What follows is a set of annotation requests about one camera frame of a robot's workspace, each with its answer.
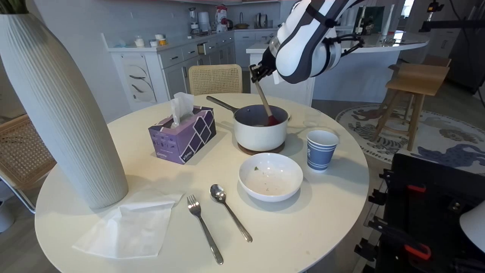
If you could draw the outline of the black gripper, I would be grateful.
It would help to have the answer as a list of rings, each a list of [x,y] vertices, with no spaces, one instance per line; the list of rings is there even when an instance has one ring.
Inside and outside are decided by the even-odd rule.
[[[257,64],[250,65],[250,79],[253,83],[259,82],[265,76],[269,76],[275,70],[275,58],[269,50],[262,53],[262,59]]]

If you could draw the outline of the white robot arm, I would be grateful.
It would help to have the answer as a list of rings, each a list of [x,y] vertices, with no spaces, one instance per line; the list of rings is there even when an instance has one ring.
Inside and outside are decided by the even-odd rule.
[[[289,83],[319,76],[363,45],[357,33],[336,33],[342,14],[360,0],[297,0],[257,64],[253,83],[277,74]]]

